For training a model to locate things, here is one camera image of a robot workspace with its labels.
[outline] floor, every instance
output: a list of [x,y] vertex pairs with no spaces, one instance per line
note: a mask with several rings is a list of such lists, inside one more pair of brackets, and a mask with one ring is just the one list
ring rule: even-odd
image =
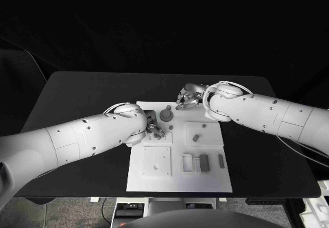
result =
[[[90,202],[91,198],[57,198],[47,205],[48,228],[109,228],[110,224],[101,216],[100,202]],[[109,198],[104,204],[104,216],[112,221],[116,198]],[[228,202],[218,203],[218,209],[253,215],[270,222],[290,228],[283,206],[247,205],[246,199],[231,198]],[[15,197],[0,211],[2,228],[42,228],[45,219],[45,206],[36,205],[28,199]]]

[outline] black table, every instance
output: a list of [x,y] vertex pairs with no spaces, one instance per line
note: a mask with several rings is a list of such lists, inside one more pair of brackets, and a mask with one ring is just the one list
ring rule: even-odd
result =
[[[187,83],[218,81],[275,96],[263,77],[57,72],[51,76],[24,132],[100,114],[117,103],[175,102]],[[25,197],[319,197],[306,163],[276,136],[234,122],[221,123],[233,193],[126,192],[130,148],[126,145],[60,167],[18,192]]]

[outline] gray cylinder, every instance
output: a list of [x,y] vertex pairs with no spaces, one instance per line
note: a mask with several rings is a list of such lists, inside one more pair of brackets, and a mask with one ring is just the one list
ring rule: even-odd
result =
[[211,167],[210,167],[208,155],[202,154],[200,158],[201,158],[201,172],[210,172]]

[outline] bolt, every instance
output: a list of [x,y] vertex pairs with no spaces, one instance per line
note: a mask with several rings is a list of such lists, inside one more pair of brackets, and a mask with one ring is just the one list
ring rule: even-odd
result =
[[195,135],[195,136],[194,136],[194,139],[192,139],[192,140],[194,140],[194,142],[197,142],[197,141],[198,141],[198,138],[200,138],[200,135]]

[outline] robotic arm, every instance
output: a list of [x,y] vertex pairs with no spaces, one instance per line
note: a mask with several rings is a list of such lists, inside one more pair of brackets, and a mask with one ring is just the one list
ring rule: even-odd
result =
[[165,136],[156,113],[129,103],[113,114],[0,137],[0,209],[34,178],[123,143],[135,146],[146,133]]
[[178,104],[182,98],[185,102],[178,110],[197,106],[202,100],[210,119],[234,120],[240,125],[309,145],[329,155],[328,110],[253,94],[231,82],[211,86],[187,84],[178,95]]

